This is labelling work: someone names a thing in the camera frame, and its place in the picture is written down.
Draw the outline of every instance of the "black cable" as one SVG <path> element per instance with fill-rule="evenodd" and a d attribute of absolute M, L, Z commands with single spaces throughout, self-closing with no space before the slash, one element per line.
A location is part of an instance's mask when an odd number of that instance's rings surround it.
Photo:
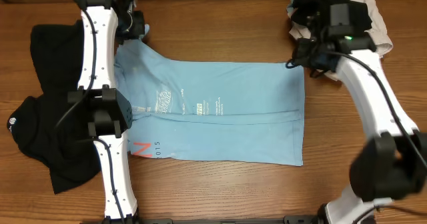
<path fill-rule="evenodd" d="M 407 209 L 407 208 L 404 208 L 404 207 L 397 207 L 397 206 L 392 206 L 392 205 L 383 205 L 383 206 L 379 205 L 379 206 L 374 206 L 374 207 L 368 209 L 367 211 L 365 211 L 358 218 L 356 218 L 353 221 L 352 224 L 358 224 L 358 222 L 361 221 L 363 218 L 365 218 L 367 215 L 369 215 L 369 213 L 371 213 L 374 210 L 379 211 L 381 208 L 383 208 L 383 209 L 385 209 L 385 208 L 387 208 L 387 209 L 393 209 L 393 210 L 400 211 L 400 212 L 403 212 L 403 213 L 407 213 L 407 214 L 411 214 L 411 215 L 415 215 L 415 216 L 427 218 L 427 213 L 423 213 L 423 212 L 419 212 L 419 211 L 414 211 L 414 210 Z"/>
<path fill-rule="evenodd" d="M 341 57 L 345 57 L 348 58 L 354 62 L 356 62 L 357 64 L 361 65 L 363 68 L 365 68 L 371 75 L 372 77 L 375 79 L 375 81 L 377 82 L 378 86 L 381 89 L 382 94 L 384 95 L 384 98 L 386 99 L 388 108 L 390 109 L 390 112 L 393 116 L 393 120 L 396 123 L 396 125 L 398 126 L 400 132 L 402 133 L 402 135 L 405 137 L 405 139 L 408 141 L 408 144 L 411 146 L 411 148 L 414 150 L 417 158 L 421 161 L 421 164 L 424 166 L 424 168 L 427 170 L 427 163 L 426 160 L 424 160 L 423 156 L 421 155 L 421 153 L 419 152 L 418 148 L 415 146 L 415 143 L 411 140 L 411 137 L 409 136 L 409 134 L 405 131 L 405 128 L 403 127 L 402 123 L 400 122 L 399 116 L 397 115 L 396 111 L 394 110 L 392 101 L 390 100 L 390 97 L 387 94 L 387 90 L 384 87 L 384 85 L 382 84 L 380 78 L 377 76 L 376 72 L 374 70 L 372 70 L 367 64 L 365 64 L 363 61 L 352 57 L 351 55 L 345 54 L 345 53 L 340 53 L 337 51 L 323 51 L 322 53 L 325 54 L 329 54 L 329 55 L 338 55 Z"/>
<path fill-rule="evenodd" d="M 113 159 L 111 157 L 111 151 L 109 150 L 110 146 L 101 139 L 98 138 L 93 138 L 93 139 L 84 139 L 84 140 L 80 140 L 77 141 L 78 143 L 81 142 L 87 142 L 87 141 L 97 141 L 99 143 L 102 143 L 105 147 L 105 150 L 107 150 L 107 155 L 108 155 L 108 163 L 109 163 L 109 179 L 111 181 L 111 191 L 113 192 L 113 196 L 115 199 L 115 204 L 117 205 L 117 208 L 119 209 L 119 214 L 120 214 L 120 218 L 121 218 L 121 222 L 123 224 L 125 224 L 125 217 L 123 216 L 123 211 L 121 210 L 121 206 L 120 206 L 120 202 L 119 202 L 119 197 L 117 197 L 117 189 L 115 188 L 114 185 L 114 176 L 113 176 Z"/>
<path fill-rule="evenodd" d="M 73 0 L 77 6 L 79 6 L 79 3 L 77 2 L 77 0 Z M 89 21 L 89 24 L 91 25 L 91 29 L 92 29 L 92 36 L 93 36 L 93 59 L 92 59 L 92 73 L 91 73 L 91 80 L 89 82 L 89 85 L 87 86 L 87 89 L 85 91 L 85 93 L 83 94 L 83 96 L 81 97 L 81 99 L 74 103 L 73 106 L 71 106 L 67 112 L 64 113 L 64 115 L 59 119 L 59 121 L 56 123 L 55 125 L 55 129 L 57 129 L 62 122 L 65 120 L 65 118 L 67 118 L 67 116 L 73 112 L 73 110 L 89 95 L 90 90 L 92 89 L 93 86 L 93 82 L 95 80 L 95 66 L 96 66 L 96 53 L 97 53 L 97 45 L 96 45 L 96 31 L 95 31 L 95 26 L 93 25 L 93 21 L 92 18 L 89 16 L 89 14 L 87 13 L 86 10 L 82 9 L 80 6 L 79 8 L 81 9 L 81 11 L 86 15 L 87 20 Z"/>

